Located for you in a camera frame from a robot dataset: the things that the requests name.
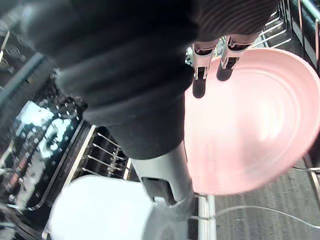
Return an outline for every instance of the metal tine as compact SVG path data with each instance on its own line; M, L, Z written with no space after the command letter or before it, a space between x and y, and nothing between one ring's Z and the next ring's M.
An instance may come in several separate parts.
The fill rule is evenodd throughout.
M99 162L99 163L101 163L101 164L103 164L103 165L105 165L105 166L107 166L107 167L109 167L109 168L113 168L113 169L115 169L115 170L119 170L119 171L121 171L121 170L123 170L123 169L128 169L128 170L130 170L130 168L128 168L128 167L126 167L126 166L122 166L122 165L121 165L121 167L112 166L111 164L105 163L104 161L101 161L101 160L99 160L99 159L97 159L97 158L95 158L94 156L91 156L91 155L87 155L87 157L88 157L89 159L95 160L95 161L97 161L97 162Z
M5 35L5 38L4 38L4 41L2 43L2 46L0 48L0 62L1 60L3 59L3 56L4 56L4 49L5 49L5 46L7 44L7 41L9 39L9 36L10 36L10 31L7 31L6 35Z
M0 168L0 176L12 172L12 168Z
M287 31L287 30L285 29L285 30L283 30L283 31L281 31L281 32L278 32L278 33L275 34L275 35L272 35L272 36L270 36L270 37L268 37L268 38L266 38L266 39L264 39L264 40L262 40L262 41L259 41L259 42L255 43L255 44L251 45L249 48L251 49L251 48L254 48L254 47L256 47L256 46L258 46L258 45L260 45L260 44L263 44L263 43L265 43L266 41L269 41L270 39L273 39L273 38L278 37L279 35L285 33L286 31Z
M280 2L279 7L280 7L280 10L281 10L282 19L285 21L286 20L286 16L285 16L285 6L284 6L283 0Z
M81 170L84 171L84 172L87 172L87 173L96 175L96 176L101 176L101 177L103 177L102 175L100 175L100 174L98 174L98 173L96 173L96 172L94 172L94 171L91 171L91 170L89 170L89 169L86 169L85 167L82 167Z
M267 22L267 23L265 24L265 26L268 26L268 25L270 25L270 24L273 24L274 22L278 21L279 19L280 19L280 17L278 16L276 19L273 19L273 20Z
M272 46L271 48L272 48L272 49L275 49L275 48L277 48L277 47L279 47L279 46L281 46L281 45L283 45L283 44L286 44L286 43L290 42L291 40L292 40L292 38L289 38L289 39L287 39L287 40L285 40L285 41L282 41L282 42L280 42L280 43Z
M198 193L198 192L195 192L194 193L194 197L195 198L200 198L200 197L202 197L202 198L208 198L208 195L207 194L202 194L202 193Z
M319 69L319 19L315 20L315 57L316 57L316 73L320 74Z
M285 22L286 22L286 26L288 28L289 27L289 20L288 20L288 14L287 14L287 10L286 10L286 2L285 2L285 0L282 0L281 6L282 6L283 13L284 13L284 19L285 19Z
M265 31L262 31L262 32L259 34L259 37L262 36L263 34L266 34L266 33L268 33L268 32L271 32L272 30L280 27L282 24L284 24L284 22L280 22L280 23L278 23L277 25L275 25L275 26L273 26L273 27L270 27L270 28L268 28L268 29L265 30Z
M105 140L107 140L109 143L112 143L113 145L116 145L118 148L121 148L118 144L116 144L115 142L111 141L109 138L107 138L106 136L102 135L101 133L97 132L96 134L98 136L104 138Z
M125 160L123 157L117 156L117 155L109 152L108 150L104 149L103 147L101 147L101 146L99 146L99 145L97 145L97 144L95 144L95 143L93 143L92 145L93 145L94 147L96 147L96 148L104 151L105 153L110 154L111 156L113 156L113 157L115 157L115 158L117 158L117 159L119 159L119 160L121 160L121 161L123 161L123 162L126 162L126 160Z
M301 167L294 166L293 169L299 170L299 171L304 171L304 172L315 172L315 173L318 173L320 171L320 167L305 167L305 168L301 168Z
M283 12L283 9L282 9L282 7L281 7L281 1L280 1L280 3L278 4L278 8L279 8L279 18L280 18L281 20L283 20L283 18L284 18L284 12Z
M100 176L100 177L105 177L105 176L103 176L103 175L100 175L100 174L98 174L98 173L96 173L96 172L94 172L94 171L91 171L91 170L89 170L89 169L87 169L87 168L85 168L85 167L82 167L81 168L82 169L82 171L84 171L84 172L87 172L87 173L90 173L90 174L93 174L93 175L96 175L96 176ZM121 176L121 175L119 175L119 174L116 174L116 173L114 173L114 172L109 172L110 174L113 174L113 175L115 175L115 176L118 176L118 177L120 177L120 178L122 178L123 176Z
M270 17L273 17L274 15L276 15L277 14L277 10L275 10L272 14L271 14L271 16Z
M14 223L11 223L11 222L0 222L0 227L14 229L17 226Z
M302 42L302 58L305 59L305 33L304 33L304 20L302 17L302 5L301 0L298 0L298 12L299 12L299 23L301 30L301 42Z

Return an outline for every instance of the white wire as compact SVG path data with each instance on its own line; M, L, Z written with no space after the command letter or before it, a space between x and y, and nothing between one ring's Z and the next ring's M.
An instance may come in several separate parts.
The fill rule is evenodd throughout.
M294 166L293 169L299 170L299 171L304 171L304 172L319 172L320 171L320 167L301 168L301 167Z
M211 219L215 219L221 215L224 215L228 212L231 212L231 211L234 211L234 210L238 210L238 209L260 209L260 210L268 210L268 211L272 211L272 212L276 212L276 213L279 213L279 214L282 214L282 215L285 215L289 218L292 218L302 224L305 224L313 229L320 229L320 226L317 226L317 225L313 225L312 223L309 223L299 217L296 217L296 216L293 216L289 213L286 213L284 211L280 211L280 210L277 210L277 209L274 209L274 208L270 208L270 207L265 207L265 206L253 206L253 205L239 205L239 206L231 206L231 207L227 207L223 210L220 210L218 211L215 215L213 216L210 216L210 217L202 217L202 216L192 216L192 219L196 219L196 220L206 220L206 221L209 221Z

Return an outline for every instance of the pink plastic plate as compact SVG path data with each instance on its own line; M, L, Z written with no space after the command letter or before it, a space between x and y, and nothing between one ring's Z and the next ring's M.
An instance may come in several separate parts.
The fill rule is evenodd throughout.
M185 148L194 191L228 195L256 189L305 154L320 127L319 77L298 56L251 49L228 81L212 61L205 96L185 92Z

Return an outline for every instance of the plastic item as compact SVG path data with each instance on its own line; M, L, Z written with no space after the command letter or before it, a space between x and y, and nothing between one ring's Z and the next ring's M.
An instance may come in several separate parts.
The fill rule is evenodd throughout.
M59 194L49 229L53 240L185 240L188 224L168 219L138 182L87 175Z
M320 127L319 77L300 57L250 49L231 78L211 62L203 98L185 92L185 148L195 192L254 190L285 173L308 151Z

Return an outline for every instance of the gray floor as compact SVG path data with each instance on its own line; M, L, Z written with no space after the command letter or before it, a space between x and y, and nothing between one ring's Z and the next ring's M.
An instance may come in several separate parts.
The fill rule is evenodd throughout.
M216 211L237 205L271 207L320 225L315 195L308 174L303 171L291 169L276 182L252 192L216 197ZM320 230L267 210L235 210L218 217L216 224L217 240L320 239Z

